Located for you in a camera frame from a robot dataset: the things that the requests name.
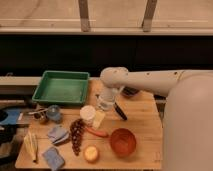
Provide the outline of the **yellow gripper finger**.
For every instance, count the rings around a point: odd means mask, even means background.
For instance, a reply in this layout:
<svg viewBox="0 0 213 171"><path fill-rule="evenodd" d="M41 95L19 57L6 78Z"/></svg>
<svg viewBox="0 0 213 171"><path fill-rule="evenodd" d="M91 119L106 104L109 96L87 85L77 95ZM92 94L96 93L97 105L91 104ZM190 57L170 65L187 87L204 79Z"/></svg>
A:
<svg viewBox="0 0 213 171"><path fill-rule="evenodd" d="M101 110L97 110L95 114L95 118L93 120L92 127L94 129L98 129L105 118L105 113Z"/></svg>

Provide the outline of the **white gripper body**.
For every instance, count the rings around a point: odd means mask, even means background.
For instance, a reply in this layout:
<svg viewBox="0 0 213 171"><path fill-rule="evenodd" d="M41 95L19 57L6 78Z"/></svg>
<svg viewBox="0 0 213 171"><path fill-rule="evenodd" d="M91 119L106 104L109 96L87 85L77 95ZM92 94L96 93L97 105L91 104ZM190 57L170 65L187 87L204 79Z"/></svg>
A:
<svg viewBox="0 0 213 171"><path fill-rule="evenodd" d="M97 105L104 111L110 110L114 104L116 96L120 93L118 88L104 87L97 99Z"/></svg>

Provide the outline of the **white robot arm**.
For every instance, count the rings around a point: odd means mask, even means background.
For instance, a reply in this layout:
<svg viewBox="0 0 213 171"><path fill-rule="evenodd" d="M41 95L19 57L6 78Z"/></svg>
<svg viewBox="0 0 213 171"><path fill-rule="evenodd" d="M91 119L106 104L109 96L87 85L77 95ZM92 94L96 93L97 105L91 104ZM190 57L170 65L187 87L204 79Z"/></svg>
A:
<svg viewBox="0 0 213 171"><path fill-rule="evenodd" d="M162 171L213 171L213 70L130 72L107 67L97 104L109 110L125 87L166 98Z"/></svg>

